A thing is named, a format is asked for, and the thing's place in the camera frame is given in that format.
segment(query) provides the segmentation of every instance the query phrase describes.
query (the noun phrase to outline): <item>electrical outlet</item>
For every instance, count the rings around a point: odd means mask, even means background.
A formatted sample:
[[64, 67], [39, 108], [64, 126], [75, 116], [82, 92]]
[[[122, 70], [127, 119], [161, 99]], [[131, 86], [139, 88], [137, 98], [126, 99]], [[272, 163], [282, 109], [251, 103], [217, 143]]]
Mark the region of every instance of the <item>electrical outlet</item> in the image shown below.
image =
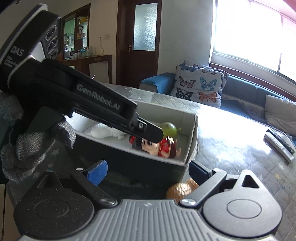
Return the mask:
[[102, 39], [106, 39], [106, 38], [107, 38], [107, 34], [103, 34], [103, 35], [101, 36], [101, 38], [102, 38]]

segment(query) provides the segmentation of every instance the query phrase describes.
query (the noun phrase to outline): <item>door handle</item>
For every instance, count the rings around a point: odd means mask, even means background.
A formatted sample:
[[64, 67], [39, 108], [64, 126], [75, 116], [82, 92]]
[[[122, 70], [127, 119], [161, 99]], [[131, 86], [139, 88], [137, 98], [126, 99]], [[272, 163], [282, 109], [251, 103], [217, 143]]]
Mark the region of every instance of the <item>door handle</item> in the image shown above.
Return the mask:
[[131, 50], [133, 50], [133, 46], [131, 46], [130, 44], [128, 45], [128, 51], [130, 52]]

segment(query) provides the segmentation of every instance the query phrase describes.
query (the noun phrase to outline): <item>glass shelf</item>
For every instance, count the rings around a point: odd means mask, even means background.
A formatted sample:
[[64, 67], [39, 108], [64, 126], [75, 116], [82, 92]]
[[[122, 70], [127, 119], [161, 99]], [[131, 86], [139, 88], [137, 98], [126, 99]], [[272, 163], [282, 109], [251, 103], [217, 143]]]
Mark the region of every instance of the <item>glass shelf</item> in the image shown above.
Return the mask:
[[[79, 39], [85, 39], [85, 38], [87, 38], [87, 36], [86, 37], [79, 38]], [[79, 39], [77, 39], [77, 40], [79, 40]]]
[[76, 26], [80, 26], [80, 27], [82, 27], [82, 26], [85, 26], [85, 25], [87, 25], [87, 23], [88, 23], [88, 21], [86, 21], [86, 22], [83, 22], [83, 23], [81, 23], [81, 24], [77, 24]]

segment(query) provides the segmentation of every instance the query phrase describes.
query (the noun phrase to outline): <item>wooden door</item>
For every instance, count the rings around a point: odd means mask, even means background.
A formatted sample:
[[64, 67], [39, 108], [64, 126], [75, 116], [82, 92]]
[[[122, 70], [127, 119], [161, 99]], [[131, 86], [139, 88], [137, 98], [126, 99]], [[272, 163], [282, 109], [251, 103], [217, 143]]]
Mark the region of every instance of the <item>wooden door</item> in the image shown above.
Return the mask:
[[161, 0], [121, 0], [117, 22], [117, 84], [139, 87], [157, 75]]

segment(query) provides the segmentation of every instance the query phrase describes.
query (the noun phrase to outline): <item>green ball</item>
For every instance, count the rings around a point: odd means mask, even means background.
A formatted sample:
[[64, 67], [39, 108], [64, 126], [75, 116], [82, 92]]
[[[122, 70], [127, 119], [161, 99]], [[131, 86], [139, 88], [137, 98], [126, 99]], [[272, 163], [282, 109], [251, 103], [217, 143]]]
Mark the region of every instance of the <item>green ball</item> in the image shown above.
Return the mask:
[[178, 131], [176, 126], [170, 122], [165, 122], [160, 125], [160, 128], [163, 130], [163, 137], [172, 137], [177, 138]]

